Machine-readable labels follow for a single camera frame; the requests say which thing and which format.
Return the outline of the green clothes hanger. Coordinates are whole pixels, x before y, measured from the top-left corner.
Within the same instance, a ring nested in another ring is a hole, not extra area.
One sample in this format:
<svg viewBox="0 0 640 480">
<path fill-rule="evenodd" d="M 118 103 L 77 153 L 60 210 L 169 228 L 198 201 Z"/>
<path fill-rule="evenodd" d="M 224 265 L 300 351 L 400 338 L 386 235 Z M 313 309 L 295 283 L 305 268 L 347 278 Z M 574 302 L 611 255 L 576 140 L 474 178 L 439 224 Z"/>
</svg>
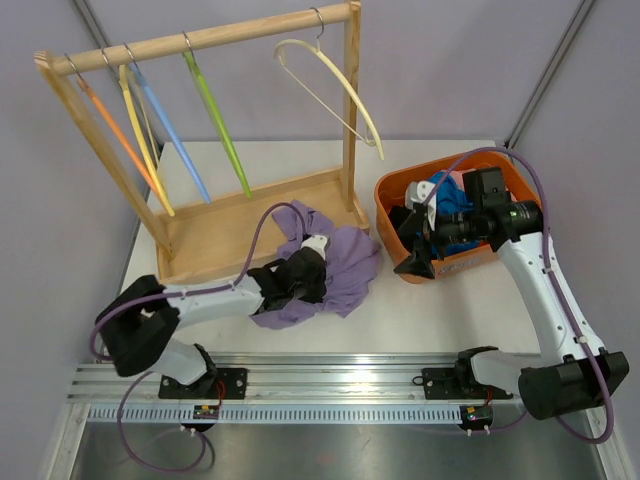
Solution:
<svg viewBox="0 0 640 480">
<path fill-rule="evenodd" d="M 229 134 L 224 118 L 219 110 L 215 97 L 211 92 L 211 89 L 206 80 L 206 77 L 200 70 L 200 67 L 197 63 L 197 59 L 196 59 L 194 50 L 192 48 L 192 43 L 189 36 L 186 32 L 182 32 L 182 34 L 187 46 L 187 51 L 184 52 L 182 56 L 186 62 L 191 78 L 199 93 L 201 101 L 203 102 L 203 105 L 206 109 L 209 119 L 218 135 L 218 138 L 227 155 L 227 158 L 229 159 L 229 162 L 242 187 L 243 193 L 246 198 L 251 199 L 252 198 L 251 187 L 246 177 L 244 168 L 239 160 L 237 151 L 235 149 L 234 143 Z"/>
</svg>

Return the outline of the blue t shirt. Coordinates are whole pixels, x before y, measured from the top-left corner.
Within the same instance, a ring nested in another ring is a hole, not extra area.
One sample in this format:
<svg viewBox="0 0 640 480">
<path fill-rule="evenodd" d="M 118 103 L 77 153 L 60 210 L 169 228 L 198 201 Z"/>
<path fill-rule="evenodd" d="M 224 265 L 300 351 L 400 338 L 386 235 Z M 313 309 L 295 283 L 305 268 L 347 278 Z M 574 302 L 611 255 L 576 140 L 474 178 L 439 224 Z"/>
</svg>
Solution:
<svg viewBox="0 0 640 480">
<path fill-rule="evenodd" d="M 452 215 L 473 209 L 473 203 L 467 199 L 465 190 L 459 189 L 449 176 L 444 180 L 436 195 L 437 213 L 439 215 Z M 480 245 L 480 241 L 449 245 L 446 247 L 446 256 L 473 250 Z"/>
</svg>

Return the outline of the yellow clothes hanger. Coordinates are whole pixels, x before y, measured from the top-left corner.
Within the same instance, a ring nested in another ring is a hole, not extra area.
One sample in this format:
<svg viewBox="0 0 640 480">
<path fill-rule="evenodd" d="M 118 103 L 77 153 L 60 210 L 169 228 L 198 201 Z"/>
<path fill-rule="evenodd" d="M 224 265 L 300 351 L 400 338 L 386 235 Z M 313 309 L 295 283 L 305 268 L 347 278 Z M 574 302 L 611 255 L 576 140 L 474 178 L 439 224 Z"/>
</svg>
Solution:
<svg viewBox="0 0 640 480">
<path fill-rule="evenodd" d="M 140 94 L 141 90 L 135 82 L 130 67 L 126 64 L 118 67 L 118 83 L 127 111 L 129 123 L 138 145 L 138 150 L 136 151 L 142 159 L 147 162 L 152 162 L 152 165 L 150 166 L 151 175 L 159 184 L 160 195 L 163 200 L 163 202 L 159 202 L 165 213 L 170 217 L 173 217 L 175 215 L 175 210 L 170 203 L 167 191 L 158 172 L 159 154 L 157 146 L 153 141 L 153 132 L 150 122 L 144 106 L 140 105 L 137 107 L 134 99 L 134 95 Z"/>
</svg>

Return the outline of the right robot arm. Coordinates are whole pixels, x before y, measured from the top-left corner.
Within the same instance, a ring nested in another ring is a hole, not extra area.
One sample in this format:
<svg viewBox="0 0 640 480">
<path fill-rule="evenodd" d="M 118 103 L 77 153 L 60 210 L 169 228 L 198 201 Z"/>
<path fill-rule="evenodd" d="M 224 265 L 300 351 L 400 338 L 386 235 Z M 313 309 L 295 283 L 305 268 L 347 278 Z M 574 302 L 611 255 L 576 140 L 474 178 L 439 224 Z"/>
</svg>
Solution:
<svg viewBox="0 0 640 480">
<path fill-rule="evenodd" d="M 466 396 L 494 387 L 519 396 L 538 420 L 606 405 L 629 372 L 621 352 L 608 352 L 590 328 L 552 252 L 541 208 L 534 200 L 515 201 L 498 167 L 464 174 L 471 209 L 438 214 L 428 199 L 434 186 L 412 182 L 405 192 L 406 220 L 400 237 L 410 236 L 409 256 L 397 274 L 434 278 L 431 255 L 452 245 L 485 242 L 515 282 L 537 335 L 538 366 L 528 366 L 495 347 L 459 353 L 454 384 Z"/>
</svg>

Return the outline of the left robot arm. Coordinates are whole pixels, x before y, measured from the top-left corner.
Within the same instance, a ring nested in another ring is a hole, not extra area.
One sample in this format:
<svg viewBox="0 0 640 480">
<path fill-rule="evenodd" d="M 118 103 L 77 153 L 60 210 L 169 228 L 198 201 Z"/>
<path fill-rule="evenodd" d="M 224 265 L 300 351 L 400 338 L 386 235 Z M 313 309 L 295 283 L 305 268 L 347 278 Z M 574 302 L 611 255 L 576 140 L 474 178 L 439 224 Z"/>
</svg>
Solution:
<svg viewBox="0 0 640 480">
<path fill-rule="evenodd" d="M 205 349 L 175 339 L 186 326 L 230 316 L 281 313 L 325 294 L 326 237 L 314 235 L 286 259 L 249 269 L 227 284 L 169 285 L 138 278 L 96 320 L 117 374 L 159 373 L 164 399 L 213 399 L 223 375 Z"/>
</svg>

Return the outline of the lavender t shirt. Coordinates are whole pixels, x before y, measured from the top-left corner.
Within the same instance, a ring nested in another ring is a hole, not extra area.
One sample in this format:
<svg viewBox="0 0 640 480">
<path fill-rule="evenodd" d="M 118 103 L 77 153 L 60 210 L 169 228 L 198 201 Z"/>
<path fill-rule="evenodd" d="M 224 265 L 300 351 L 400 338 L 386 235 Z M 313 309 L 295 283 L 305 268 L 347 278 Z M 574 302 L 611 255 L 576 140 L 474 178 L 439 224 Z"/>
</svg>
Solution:
<svg viewBox="0 0 640 480">
<path fill-rule="evenodd" d="M 369 293 L 369 284 L 378 274 L 381 247 L 358 227 L 337 227 L 323 213 L 294 200 L 293 207 L 280 207 L 272 218 L 286 237 L 277 257 L 287 259 L 301 247 L 302 232 L 324 235 L 326 250 L 326 294 L 319 303 L 293 299 L 282 309 L 258 313 L 251 319 L 260 327 L 282 330 L 311 319 L 319 313 L 342 318 L 359 307 Z"/>
</svg>

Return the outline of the orange clothes hanger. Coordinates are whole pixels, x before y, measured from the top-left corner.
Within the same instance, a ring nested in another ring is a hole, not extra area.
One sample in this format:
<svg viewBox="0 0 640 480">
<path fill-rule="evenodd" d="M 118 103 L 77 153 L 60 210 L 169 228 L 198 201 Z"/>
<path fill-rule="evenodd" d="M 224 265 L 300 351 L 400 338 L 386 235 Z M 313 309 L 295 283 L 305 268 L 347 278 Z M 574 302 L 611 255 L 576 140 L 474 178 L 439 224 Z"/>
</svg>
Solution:
<svg viewBox="0 0 640 480">
<path fill-rule="evenodd" d="M 75 63 L 70 59 L 68 55 L 65 55 L 65 58 L 69 65 L 72 67 L 73 72 L 78 77 L 77 83 L 80 89 L 87 95 L 87 97 L 91 100 L 97 112 L 101 115 L 102 119 L 105 121 L 106 125 L 111 129 L 117 140 L 120 142 L 121 146 L 125 150 L 125 152 L 129 155 L 129 158 L 136 166 L 139 173 L 144 178 L 147 185 L 150 187 L 151 191 L 154 193 L 156 198 L 163 202 L 160 195 L 159 184 L 151 175 L 150 166 L 152 162 L 147 162 L 142 159 L 141 156 L 137 153 L 137 151 L 133 148 L 131 142 L 126 137 L 124 132 L 122 131 L 120 125 L 116 122 L 116 120 L 111 115 L 110 111 L 104 105 L 102 100 L 98 97 L 95 91 L 91 88 L 89 83 L 84 79 L 84 77 L 80 74 L 79 70 L 76 68 Z"/>
</svg>

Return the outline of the light blue clothes hanger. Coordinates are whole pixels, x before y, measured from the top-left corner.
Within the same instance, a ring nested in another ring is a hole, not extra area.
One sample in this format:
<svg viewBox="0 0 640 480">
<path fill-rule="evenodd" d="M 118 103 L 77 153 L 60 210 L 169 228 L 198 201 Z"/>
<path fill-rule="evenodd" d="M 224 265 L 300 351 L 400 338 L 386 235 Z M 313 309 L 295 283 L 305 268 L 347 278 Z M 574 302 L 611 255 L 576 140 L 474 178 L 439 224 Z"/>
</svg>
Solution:
<svg viewBox="0 0 640 480">
<path fill-rule="evenodd" d="M 160 103 L 159 99 L 157 98 L 157 95 L 155 94 L 154 90 L 152 89 L 152 87 L 150 86 L 150 84 L 148 83 L 148 81 L 146 80 L 144 75 L 142 74 L 138 64 L 136 63 L 136 58 L 135 58 L 132 50 L 130 49 L 130 47 L 126 43 L 124 43 L 123 46 L 125 47 L 126 52 L 127 52 L 128 56 L 129 56 L 130 65 L 131 65 L 131 69 L 132 69 L 133 75 L 134 75 L 135 79 L 137 80 L 139 86 L 142 88 L 143 94 L 145 95 L 146 99 L 148 100 L 148 102 L 149 102 L 151 108 L 153 109 L 156 117 L 160 120 L 160 123 L 162 124 L 162 127 L 164 128 L 164 130 L 168 134 L 169 139 L 171 140 L 174 148 L 176 149 L 178 155 L 180 156 L 185 168 L 189 172 L 194 184 L 198 188 L 202 199 L 204 200 L 204 202 L 206 204 L 210 204 L 211 203 L 211 197 L 209 195 L 209 192 L 208 192 L 208 190 L 207 190 L 207 188 L 206 188 L 201 176 L 199 175 L 199 173 L 197 171 L 197 168 L 195 167 L 195 165 L 194 165 L 189 153 L 187 152 L 186 148 L 184 147 L 183 142 L 180 140 L 173 123 L 171 122 L 168 114 L 166 113 L 165 109 L 161 105 L 161 103 Z"/>
</svg>

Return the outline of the black t shirt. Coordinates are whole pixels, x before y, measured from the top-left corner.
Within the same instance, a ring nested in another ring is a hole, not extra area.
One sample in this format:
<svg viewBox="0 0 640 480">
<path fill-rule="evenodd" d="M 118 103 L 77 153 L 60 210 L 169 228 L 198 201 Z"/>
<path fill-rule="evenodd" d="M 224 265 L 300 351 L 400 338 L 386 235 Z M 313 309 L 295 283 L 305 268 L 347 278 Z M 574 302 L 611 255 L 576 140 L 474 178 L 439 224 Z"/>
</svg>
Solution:
<svg viewBox="0 0 640 480">
<path fill-rule="evenodd" d="M 406 206 L 393 205 L 388 213 L 391 225 L 398 237 L 414 235 L 414 212 Z"/>
</svg>

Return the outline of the pink t shirt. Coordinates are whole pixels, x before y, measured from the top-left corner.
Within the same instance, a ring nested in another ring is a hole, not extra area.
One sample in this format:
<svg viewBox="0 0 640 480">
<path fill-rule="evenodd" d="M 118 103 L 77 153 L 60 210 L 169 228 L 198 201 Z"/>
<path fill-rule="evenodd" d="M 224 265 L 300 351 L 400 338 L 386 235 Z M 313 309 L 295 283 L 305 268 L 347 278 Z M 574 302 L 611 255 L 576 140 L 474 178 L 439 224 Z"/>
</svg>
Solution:
<svg viewBox="0 0 640 480">
<path fill-rule="evenodd" d="M 459 172 L 459 171 L 452 171 L 449 174 L 449 177 L 456 183 L 457 187 L 461 190 L 464 189 L 464 182 L 463 182 L 463 173 Z"/>
</svg>

